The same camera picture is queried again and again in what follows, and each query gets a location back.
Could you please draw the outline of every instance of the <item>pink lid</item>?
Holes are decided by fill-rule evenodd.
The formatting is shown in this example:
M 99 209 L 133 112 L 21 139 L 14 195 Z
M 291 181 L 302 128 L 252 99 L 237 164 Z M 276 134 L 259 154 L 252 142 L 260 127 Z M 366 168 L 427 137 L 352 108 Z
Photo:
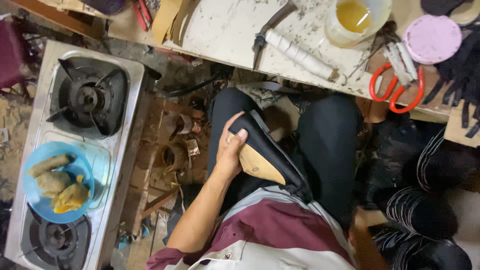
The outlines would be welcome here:
M 413 60 L 435 64 L 456 53 L 462 43 L 462 32 L 447 16 L 425 15 L 408 26 L 403 40 Z

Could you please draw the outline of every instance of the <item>hand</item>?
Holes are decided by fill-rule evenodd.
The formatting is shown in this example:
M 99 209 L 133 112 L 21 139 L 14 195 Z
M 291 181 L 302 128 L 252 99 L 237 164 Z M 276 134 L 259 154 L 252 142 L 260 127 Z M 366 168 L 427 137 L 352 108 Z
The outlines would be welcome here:
M 239 112 L 227 121 L 223 128 L 220 141 L 218 142 L 216 165 L 212 174 L 218 175 L 222 179 L 227 179 L 228 181 L 231 181 L 241 171 L 238 150 L 248 137 L 248 132 L 245 129 L 241 129 L 235 136 L 229 139 L 230 132 L 228 129 L 243 113 L 243 111 Z

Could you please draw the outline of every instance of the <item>man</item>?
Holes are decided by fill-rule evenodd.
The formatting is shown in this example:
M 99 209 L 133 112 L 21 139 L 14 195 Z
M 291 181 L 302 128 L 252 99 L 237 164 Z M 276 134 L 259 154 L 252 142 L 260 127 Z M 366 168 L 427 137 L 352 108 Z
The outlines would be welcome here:
M 345 238 L 362 120 L 353 100 L 331 95 L 300 117 L 292 160 L 309 178 L 316 200 L 310 203 L 241 171 L 238 150 L 248 133 L 241 130 L 230 142 L 227 134 L 235 119 L 251 110 L 262 115 L 236 88 L 214 99 L 208 180 L 147 269 L 386 269 L 360 215 L 350 230 L 356 259 Z

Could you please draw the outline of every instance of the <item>knee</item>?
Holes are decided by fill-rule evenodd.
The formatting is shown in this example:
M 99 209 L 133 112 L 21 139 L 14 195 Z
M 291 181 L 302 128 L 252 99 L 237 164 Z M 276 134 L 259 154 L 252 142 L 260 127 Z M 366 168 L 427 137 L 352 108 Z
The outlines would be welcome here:
M 233 116 L 241 111 L 254 109 L 255 102 L 251 97 L 236 87 L 224 88 L 220 91 L 210 104 L 208 119 L 212 121 L 213 114 Z
M 239 98 L 243 98 L 244 96 L 247 96 L 247 95 L 244 94 L 242 91 L 238 90 L 238 88 L 227 87 L 227 88 L 223 88 L 222 91 L 220 91 L 215 96 L 215 103 L 221 103 L 221 104 L 231 103 L 232 101 Z
M 313 121 L 328 118 L 338 122 L 361 122 L 361 113 L 355 100 L 345 94 L 331 94 L 330 96 L 312 102 L 305 111 Z

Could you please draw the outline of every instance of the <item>stove burner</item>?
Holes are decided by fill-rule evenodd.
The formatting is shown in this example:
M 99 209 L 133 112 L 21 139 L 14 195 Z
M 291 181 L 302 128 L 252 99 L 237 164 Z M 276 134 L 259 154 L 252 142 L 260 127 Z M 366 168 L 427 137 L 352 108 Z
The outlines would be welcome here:
M 21 242 L 25 258 L 45 270 L 81 270 L 90 243 L 88 218 L 55 224 L 33 215 L 29 209 L 25 217 Z
M 45 248 L 48 250 L 64 250 L 72 244 L 72 232 L 65 232 L 66 226 L 49 223 L 45 229 Z
M 92 139 L 113 135 L 120 127 L 126 97 L 123 70 L 112 63 L 82 57 L 59 59 L 59 63 L 47 121 Z
M 83 104 L 83 112 L 93 112 L 103 108 L 105 96 L 100 89 L 90 86 L 83 86 L 79 89 L 77 95 L 77 104 Z

